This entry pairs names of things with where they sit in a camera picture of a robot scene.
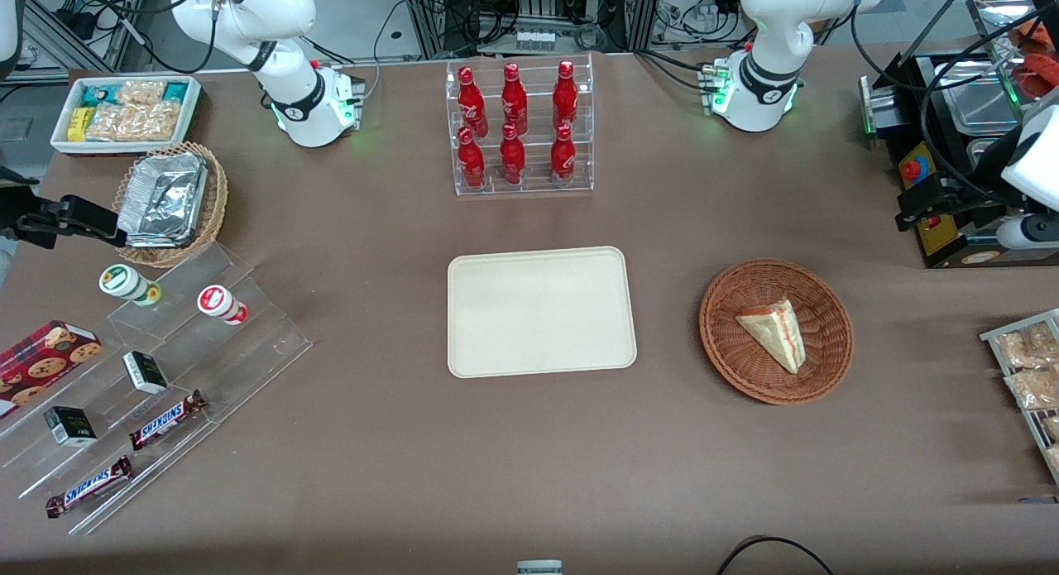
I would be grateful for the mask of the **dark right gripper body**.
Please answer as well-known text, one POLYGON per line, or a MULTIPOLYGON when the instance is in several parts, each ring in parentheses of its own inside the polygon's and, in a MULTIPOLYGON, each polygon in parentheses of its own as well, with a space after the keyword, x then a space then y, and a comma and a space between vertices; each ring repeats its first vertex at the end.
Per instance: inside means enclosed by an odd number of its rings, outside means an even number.
POLYGON ((12 170, 5 165, 1 167, 1 236, 11 241, 20 241, 23 231, 18 227, 18 222, 26 214, 37 213, 39 210, 38 197, 34 186, 39 185, 39 180, 26 178, 16 170, 12 170))

